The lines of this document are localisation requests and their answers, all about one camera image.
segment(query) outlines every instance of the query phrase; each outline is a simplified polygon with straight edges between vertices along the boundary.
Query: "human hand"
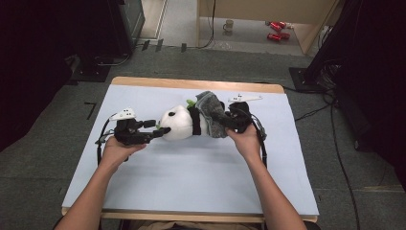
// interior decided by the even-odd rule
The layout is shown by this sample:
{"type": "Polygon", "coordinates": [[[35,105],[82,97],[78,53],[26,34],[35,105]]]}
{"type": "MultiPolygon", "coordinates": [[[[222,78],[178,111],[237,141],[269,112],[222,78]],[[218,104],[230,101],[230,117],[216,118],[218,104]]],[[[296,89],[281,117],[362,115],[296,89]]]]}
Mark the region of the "human hand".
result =
{"type": "Polygon", "coordinates": [[[111,136],[105,143],[99,167],[107,168],[114,173],[127,157],[136,151],[143,150],[146,146],[147,144],[125,146],[111,136]]]}
{"type": "Polygon", "coordinates": [[[227,135],[231,137],[236,143],[237,150],[244,157],[244,159],[259,159],[259,140],[257,130],[254,125],[249,125],[243,133],[236,133],[230,128],[226,128],[227,135]]]}

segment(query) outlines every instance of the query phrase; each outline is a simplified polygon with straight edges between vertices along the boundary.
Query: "black equipment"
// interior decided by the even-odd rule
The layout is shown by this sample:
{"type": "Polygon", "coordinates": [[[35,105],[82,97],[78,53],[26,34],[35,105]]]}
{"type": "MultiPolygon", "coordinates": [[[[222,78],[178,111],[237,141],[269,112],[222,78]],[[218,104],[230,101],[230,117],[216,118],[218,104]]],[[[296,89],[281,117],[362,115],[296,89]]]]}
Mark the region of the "black equipment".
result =
{"type": "Polygon", "coordinates": [[[117,121],[117,126],[114,128],[114,136],[116,139],[126,146],[149,144],[149,142],[157,137],[162,137],[170,132],[170,127],[161,127],[152,132],[140,132],[141,127],[155,127],[155,120],[137,121],[135,119],[126,119],[117,121]]]}

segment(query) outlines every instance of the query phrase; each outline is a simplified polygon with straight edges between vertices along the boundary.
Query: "gray carpet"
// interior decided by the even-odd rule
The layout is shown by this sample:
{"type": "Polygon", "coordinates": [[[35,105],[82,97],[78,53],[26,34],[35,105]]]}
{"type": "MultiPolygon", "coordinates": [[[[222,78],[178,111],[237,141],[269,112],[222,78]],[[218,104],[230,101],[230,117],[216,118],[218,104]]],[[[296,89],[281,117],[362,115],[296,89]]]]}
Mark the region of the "gray carpet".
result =
{"type": "MultiPolygon", "coordinates": [[[[0,229],[51,229],[81,151],[114,77],[269,82],[293,87],[288,67],[307,67],[311,57],[154,47],[112,67],[105,83],[65,85],[31,131],[0,153],[0,229]],[[97,103],[94,113],[89,113],[97,103]]],[[[322,107],[320,95],[286,91],[295,117],[322,107]]],[[[404,229],[406,195],[393,168],[373,152],[353,149],[339,108],[332,110],[338,147],[354,191],[361,229],[404,229]]],[[[329,108],[297,122],[304,160],[318,202],[322,229],[356,229],[354,208],[334,148],[329,108]]],[[[104,229],[116,229],[107,220],[104,229]]]]}

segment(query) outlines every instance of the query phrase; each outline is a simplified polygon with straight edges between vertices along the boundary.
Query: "plush toy head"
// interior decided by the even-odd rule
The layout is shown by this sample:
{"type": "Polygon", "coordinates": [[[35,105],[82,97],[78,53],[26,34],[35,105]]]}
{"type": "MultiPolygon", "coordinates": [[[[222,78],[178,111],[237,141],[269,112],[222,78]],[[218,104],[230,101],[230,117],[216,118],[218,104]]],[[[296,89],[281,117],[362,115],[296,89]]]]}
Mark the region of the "plush toy head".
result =
{"type": "Polygon", "coordinates": [[[170,132],[164,135],[168,141],[181,140],[192,136],[192,117],[189,110],[178,105],[166,111],[159,123],[160,127],[170,127],[170,132]]]}

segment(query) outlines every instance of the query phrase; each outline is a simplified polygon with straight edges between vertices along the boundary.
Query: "red object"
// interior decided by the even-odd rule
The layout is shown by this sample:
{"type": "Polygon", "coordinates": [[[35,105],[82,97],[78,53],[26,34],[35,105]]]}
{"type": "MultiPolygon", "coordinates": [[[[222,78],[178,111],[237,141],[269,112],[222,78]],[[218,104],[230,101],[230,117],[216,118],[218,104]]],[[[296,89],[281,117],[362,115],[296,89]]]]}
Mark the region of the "red object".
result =
{"type": "Polygon", "coordinates": [[[278,34],[269,34],[266,38],[269,40],[274,40],[274,41],[281,41],[281,36],[278,34]]]}
{"type": "Polygon", "coordinates": [[[269,27],[271,27],[278,33],[282,30],[282,27],[278,24],[278,22],[271,22],[271,24],[269,24],[269,27]]]}
{"type": "Polygon", "coordinates": [[[289,37],[290,37],[290,34],[288,34],[288,33],[279,33],[278,34],[282,39],[289,39],[289,37]]]}
{"type": "Polygon", "coordinates": [[[278,24],[282,29],[284,29],[284,28],[286,27],[286,23],[284,23],[284,22],[277,22],[277,24],[278,24]]]}

